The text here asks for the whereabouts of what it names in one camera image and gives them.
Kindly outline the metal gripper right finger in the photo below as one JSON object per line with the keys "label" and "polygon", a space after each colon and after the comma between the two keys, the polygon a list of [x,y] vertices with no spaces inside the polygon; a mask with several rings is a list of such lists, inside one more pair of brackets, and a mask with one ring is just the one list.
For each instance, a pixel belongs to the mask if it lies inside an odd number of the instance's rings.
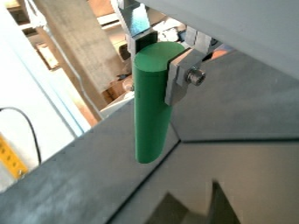
{"label": "metal gripper right finger", "polygon": [[199,86],[203,83],[206,73],[202,71],[202,61],[221,46],[221,42],[189,26],[182,45],[185,50],[169,66],[165,103],[170,106],[183,99],[191,84]]}

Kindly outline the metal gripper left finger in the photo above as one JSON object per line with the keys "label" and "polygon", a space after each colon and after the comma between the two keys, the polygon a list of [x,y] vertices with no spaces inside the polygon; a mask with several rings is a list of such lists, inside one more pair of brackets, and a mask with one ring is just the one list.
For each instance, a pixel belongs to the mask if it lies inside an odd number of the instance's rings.
{"label": "metal gripper left finger", "polygon": [[146,5],[137,0],[110,0],[119,22],[126,32],[127,50],[131,60],[142,49],[158,42],[146,11]]}

